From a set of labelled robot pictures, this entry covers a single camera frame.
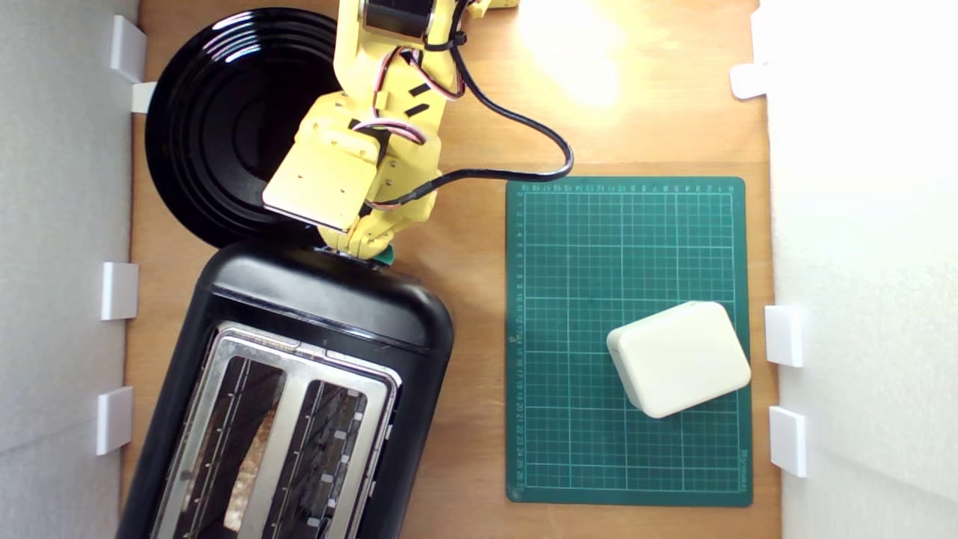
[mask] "white wall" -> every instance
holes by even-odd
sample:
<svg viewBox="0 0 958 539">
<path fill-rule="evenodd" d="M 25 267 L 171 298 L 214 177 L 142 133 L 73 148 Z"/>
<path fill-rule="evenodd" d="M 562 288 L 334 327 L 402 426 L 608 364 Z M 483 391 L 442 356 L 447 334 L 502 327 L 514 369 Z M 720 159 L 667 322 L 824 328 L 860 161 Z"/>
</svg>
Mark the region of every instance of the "white wall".
<svg viewBox="0 0 958 539">
<path fill-rule="evenodd" d="M 766 0 L 780 370 L 809 422 L 786 539 L 958 537 L 958 8 Z"/>
<path fill-rule="evenodd" d="M 127 261 L 129 82 L 112 16 L 136 0 L 0 0 L 0 538 L 112 536 L 120 456 L 96 396 L 123 384 L 104 261 Z"/>
</svg>

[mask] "green cutting mat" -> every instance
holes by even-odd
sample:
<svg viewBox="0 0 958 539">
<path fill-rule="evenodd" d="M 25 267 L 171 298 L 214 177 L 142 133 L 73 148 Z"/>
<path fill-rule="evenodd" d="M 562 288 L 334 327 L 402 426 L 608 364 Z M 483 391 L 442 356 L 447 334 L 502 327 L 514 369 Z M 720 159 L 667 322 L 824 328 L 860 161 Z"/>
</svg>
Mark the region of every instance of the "green cutting mat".
<svg viewBox="0 0 958 539">
<path fill-rule="evenodd" d="M 744 193 L 732 177 L 509 184 L 511 500 L 752 503 L 749 387 L 651 419 L 629 404 L 605 348 L 617 326 L 709 300 L 748 355 Z"/>
</svg>

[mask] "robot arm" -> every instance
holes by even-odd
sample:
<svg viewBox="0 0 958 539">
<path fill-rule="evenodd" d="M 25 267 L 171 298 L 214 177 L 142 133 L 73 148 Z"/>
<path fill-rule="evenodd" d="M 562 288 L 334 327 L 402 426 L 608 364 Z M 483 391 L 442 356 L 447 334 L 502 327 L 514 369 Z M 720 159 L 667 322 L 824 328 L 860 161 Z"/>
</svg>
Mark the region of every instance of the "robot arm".
<svg viewBox="0 0 958 539">
<path fill-rule="evenodd" d="M 263 192 L 264 205 L 315 224 L 328 246 L 360 259 L 425 222 L 442 184 L 436 180 L 451 180 L 438 171 L 445 106 L 471 82 L 457 61 L 460 22 L 466 12 L 481 17 L 517 4 L 341 0 L 334 67 L 343 91 L 316 100 Z M 556 177 L 571 169 L 571 151 L 566 157 Z"/>
</svg>

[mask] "wooden surface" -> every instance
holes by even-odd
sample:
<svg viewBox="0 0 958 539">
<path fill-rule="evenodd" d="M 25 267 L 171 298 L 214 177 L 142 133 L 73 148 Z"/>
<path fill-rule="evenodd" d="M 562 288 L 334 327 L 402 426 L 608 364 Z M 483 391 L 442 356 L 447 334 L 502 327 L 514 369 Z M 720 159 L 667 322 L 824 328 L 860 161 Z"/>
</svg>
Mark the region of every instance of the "wooden surface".
<svg viewBox="0 0 958 539">
<path fill-rule="evenodd" d="M 142 0 L 155 80 L 176 49 L 222 16 L 277 2 Z M 284 5 L 335 14 L 335 0 Z M 778 402 L 764 360 L 763 306 L 772 302 L 764 103 L 737 102 L 728 69 L 751 60 L 756 0 L 522 0 L 518 11 L 469 23 L 468 64 L 487 93 L 555 127 L 576 175 L 738 175 L 747 184 L 754 369 L 755 503 L 747 509 L 513 504 L 505 495 L 504 186 L 445 187 L 433 218 L 400 234 L 399 269 L 452 312 L 456 347 L 405 522 L 404 537 L 763 537 L 781 534 L 780 483 L 768 463 L 767 407 Z M 136 387 L 124 486 L 194 281 L 213 250 L 171 216 L 150 183 L 142 117 L 134 122 L 132 258 L 140 315 L 129 324 L 126 383 Z M 559 153 L 471 97 L 443 130 L 444 169 L 545 170 Z"/>
</svg>

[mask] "white box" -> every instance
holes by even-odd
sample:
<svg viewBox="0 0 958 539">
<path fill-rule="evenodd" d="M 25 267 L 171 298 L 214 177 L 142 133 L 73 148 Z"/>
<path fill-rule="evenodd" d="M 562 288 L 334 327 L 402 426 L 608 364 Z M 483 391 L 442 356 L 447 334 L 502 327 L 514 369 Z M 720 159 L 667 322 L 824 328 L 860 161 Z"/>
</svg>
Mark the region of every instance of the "white box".
<svg viewBox="0 0 958 539">
<path fill-rule="evenodd" d="M 136 84 L 143 82 L 146 66 L 147 35 L 122 15 L 114 15 L 110 68 Z"/>
<path fill-rule="evenodd" d="M 800 367 L 802 313 L 797 307 L 765 307 L 765 356 L 772 363 Z"/>
<path fill-rule="evenodd" d="M 133 387 L 120 387 L 97 399 L 97 455 L 133 439 Z"/>
<path fill-rule="evenodd" d="M 805 416 L 781 407 L 768 409 L 772 464 L 795 477 L 808 475 Z"/>
<path fill-rule="evenodd" d="M 135 318 L 139 294 L 140 267 L 138 265 L 121 262 L 103 264 L 101 320 Z"/>
<path fill-rule="evenodd" d="M 691 301 L 609 333 L 628 400 L 665 417 L 748 385 L 748 359 L 725 308 Z"/>
</svg>

